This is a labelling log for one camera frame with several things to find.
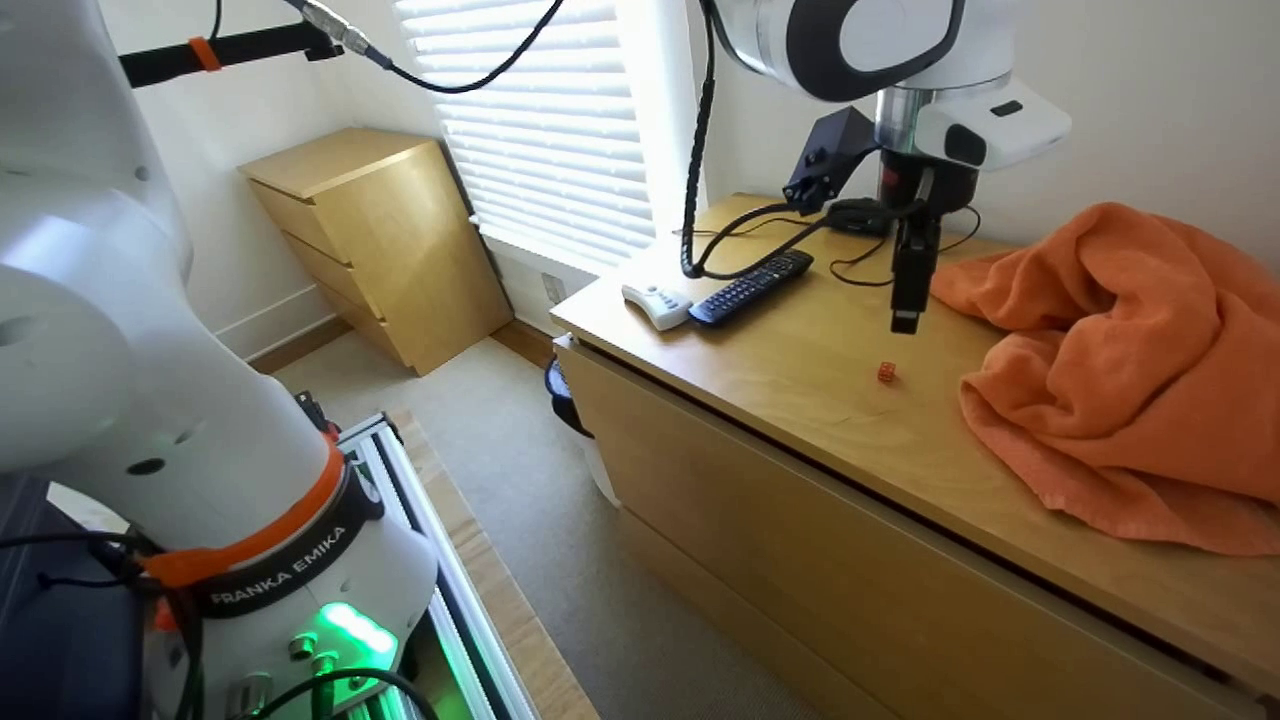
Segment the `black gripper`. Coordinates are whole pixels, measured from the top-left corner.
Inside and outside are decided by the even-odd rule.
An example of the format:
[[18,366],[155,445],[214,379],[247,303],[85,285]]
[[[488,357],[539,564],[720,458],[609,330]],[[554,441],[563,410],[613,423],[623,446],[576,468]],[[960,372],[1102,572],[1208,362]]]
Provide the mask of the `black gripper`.
[[920,308],[916,308],[916,245],[911,221],[897,223],[893,247],[893,330],[911,336],[916,321],[929,310],[929,287],[940,250],[940,216],[967,207],[977,194],[977,170],[965,164],[933,160],[933,157],[880,157],[880,198],[900,211],[916,216],[916,245],[920,245]]

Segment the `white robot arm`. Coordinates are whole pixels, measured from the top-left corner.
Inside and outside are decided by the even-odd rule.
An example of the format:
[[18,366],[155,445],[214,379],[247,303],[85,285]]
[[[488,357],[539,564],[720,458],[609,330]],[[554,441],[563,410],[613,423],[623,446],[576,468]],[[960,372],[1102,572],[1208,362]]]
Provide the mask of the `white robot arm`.
[[184,656],[164,720],[428,720],[399,674],[439,547],[187,303],[190,245],[97,0],[0,0],[4,468],[125,525]]

